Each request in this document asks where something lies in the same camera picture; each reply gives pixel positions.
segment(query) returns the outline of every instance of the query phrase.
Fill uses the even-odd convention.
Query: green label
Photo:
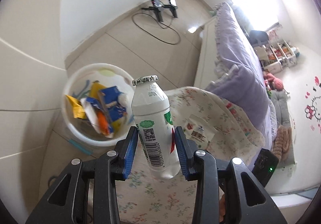
[[[150,128],[154,125],[154,122],[151,120],[145,120],[145,121],[141,121],[139,125],[142,128]]]
[[[164,114],[164,118],[165,118],[166,124],[169,123],[170,125],[173,125],[173,120],[172,120],[172,116],[171,116],[170,111],[168,113]]]

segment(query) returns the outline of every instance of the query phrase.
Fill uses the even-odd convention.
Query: triangular cutout
[[[71,180],[71,174],[65,175],[65,177],[58,184],[54,192],[48,199],[50,204],[55,204],[58,206],[64,206],[66,204],[68,188]]]
[[[246,172],[242,172],[241,178],[247,205],[251,207],[258,204],[263,204],[265,202],[265,197],[260,192],[259,188],[254,184],[250,176]]]

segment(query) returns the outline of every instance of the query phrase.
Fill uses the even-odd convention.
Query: baseboard
[[[109,22],[107,25],[95,31],[93,34],[84,39],[80,44],[73,50],[65,59],[65,67],[66,69],[88,48],[90,47],[99,37],[101,37],[108,29],[115,26],[117,23],[121,22],[123,19],[128,17],[129,15],[135,13],[140,10],[142,7],[145,7],[149,3],[149,0],[140,4],[139,6],[128,10],[122,15],[116,17],[113,21]]]

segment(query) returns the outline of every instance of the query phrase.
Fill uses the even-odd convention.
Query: white trash bin
[[[89,147],[94,152],[106,150],[107,147],[116,145],[119,140],[126,138],[130,126],[135,125],[131,102],[134,96],[135,87],[132,85],[133,78],[123,69],[110,64],[92,64],[76,71],[67,81],[62,95],[62,116],[64,121],[74,135],[71,143],[80,150],[86,150]],[[94,81],[99,81],[106,87],[117,86],[119,91],[127,94],[128,105],[126,107],[127,116],[124,124],[113,138],[107,138],[99,135],[92,127],[73,117],[72,107],[65,95],[73,96],[77,99],[85,97]]]

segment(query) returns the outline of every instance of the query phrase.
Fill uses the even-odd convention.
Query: bottle cap
[[[132,81],[133,86],[140,85],[141,83],[151,82],[151,81],[157,81],[158,77],[156,75],[149,75],[144,77],[139,77],[137,79],[134,79]]]

